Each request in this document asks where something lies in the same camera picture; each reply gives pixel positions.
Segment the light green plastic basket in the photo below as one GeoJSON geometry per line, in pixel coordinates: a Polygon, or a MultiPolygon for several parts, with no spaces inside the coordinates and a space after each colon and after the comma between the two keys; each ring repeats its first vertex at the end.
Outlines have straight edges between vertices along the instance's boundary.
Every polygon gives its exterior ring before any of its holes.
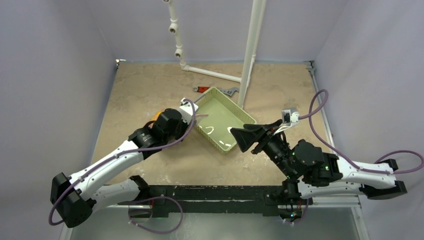
{"type": "Polygon", "coordinates": [[[229,153],[237,145],[230,133],[231,128],[257,123],[249,113],[216,87],[206,90],[194,103],[199,106],[196,116],[209,114],[208,117],[196,119],[196,129],[223,154],[229,153]]]}

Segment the orange toy pumpkin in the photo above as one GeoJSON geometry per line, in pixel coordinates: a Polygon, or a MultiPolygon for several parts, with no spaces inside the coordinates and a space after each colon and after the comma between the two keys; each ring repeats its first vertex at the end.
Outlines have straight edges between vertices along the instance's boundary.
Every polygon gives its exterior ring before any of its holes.
{"type": "Polygon", "coordinates": [[[151,118],[151,120],[152,121],[156,121],[157,119],[158,119],[158,117],[160,116],[160,114],[161,114],[162,112],[161,111],[158,111],[152,118],[151,118]]]}

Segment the clear zip top bag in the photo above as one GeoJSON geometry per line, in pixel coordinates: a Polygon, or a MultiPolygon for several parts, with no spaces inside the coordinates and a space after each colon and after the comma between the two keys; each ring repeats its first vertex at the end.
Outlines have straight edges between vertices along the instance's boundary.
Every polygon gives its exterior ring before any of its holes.
{"type": "Polygon", "coordinates": [[[209,114],[198,114],[198,115],[196,116],[196,119],[198,120],[198,119],[200,119],[200,118],[206,118],[206,117],[208,117],[208,116],[209,116],[209,114]]]}

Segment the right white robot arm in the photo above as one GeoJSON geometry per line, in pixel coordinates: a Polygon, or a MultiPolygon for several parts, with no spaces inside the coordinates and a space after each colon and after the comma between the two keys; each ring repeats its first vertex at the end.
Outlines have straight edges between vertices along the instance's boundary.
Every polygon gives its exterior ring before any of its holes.
{"type": "Polygon", "coordinates": [[[270,124],[244,124],[229,132],[242,152],[261,152],[286,176],[280,196],[288,204],[322,195],[365,195],[370,200],[388,200],[406,194],[403,181],[394,173],[394,159],[382,163],[350,163],[344,157],[324,152],[304,139],[290,147],[283,120],[270,124]]]}

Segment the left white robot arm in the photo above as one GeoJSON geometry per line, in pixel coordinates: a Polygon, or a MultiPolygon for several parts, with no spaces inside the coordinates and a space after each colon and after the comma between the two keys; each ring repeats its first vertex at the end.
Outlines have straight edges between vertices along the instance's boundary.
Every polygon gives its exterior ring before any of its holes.
{"type": "Polygon", "coordinates": [[[71,175],[57,174],[51,183],[49,225],[74,228],[111,205],[154,202],[157,197],[150,195],[150,186],[139,175],[107,183],[129,167],[182,142],[195,126],[198,108],[194,103],[167,108],[99,161],[71,175]]]}

